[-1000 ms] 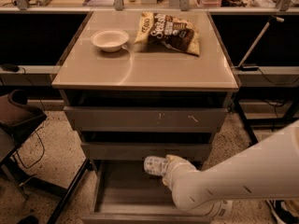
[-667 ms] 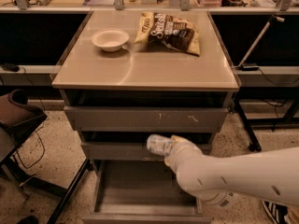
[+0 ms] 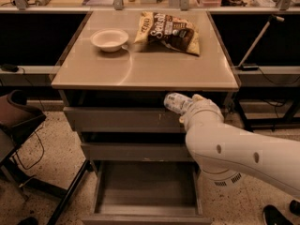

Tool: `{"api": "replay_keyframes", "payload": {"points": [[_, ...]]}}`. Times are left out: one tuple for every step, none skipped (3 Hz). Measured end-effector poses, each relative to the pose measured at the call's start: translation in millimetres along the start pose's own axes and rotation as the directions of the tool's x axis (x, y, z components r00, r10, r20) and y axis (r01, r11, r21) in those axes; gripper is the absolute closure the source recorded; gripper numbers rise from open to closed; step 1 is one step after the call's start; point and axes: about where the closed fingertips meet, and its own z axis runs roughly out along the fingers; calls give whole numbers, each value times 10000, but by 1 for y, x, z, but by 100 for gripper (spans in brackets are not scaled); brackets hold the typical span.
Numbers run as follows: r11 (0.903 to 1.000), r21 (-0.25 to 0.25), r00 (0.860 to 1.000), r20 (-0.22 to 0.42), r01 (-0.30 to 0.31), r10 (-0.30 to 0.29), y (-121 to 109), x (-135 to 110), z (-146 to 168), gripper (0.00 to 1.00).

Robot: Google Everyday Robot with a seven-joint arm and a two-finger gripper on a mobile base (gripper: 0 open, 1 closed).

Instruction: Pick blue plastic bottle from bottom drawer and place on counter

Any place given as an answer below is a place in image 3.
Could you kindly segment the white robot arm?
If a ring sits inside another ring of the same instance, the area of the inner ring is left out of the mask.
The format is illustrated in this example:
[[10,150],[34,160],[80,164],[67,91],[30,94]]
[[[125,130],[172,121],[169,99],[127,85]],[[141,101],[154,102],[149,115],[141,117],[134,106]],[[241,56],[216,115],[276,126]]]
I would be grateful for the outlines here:
[[198,95],[183,96],[179,108],[187,150],[207,173],[248,174],[299,197],[300,142],[227,125],[219,107]]

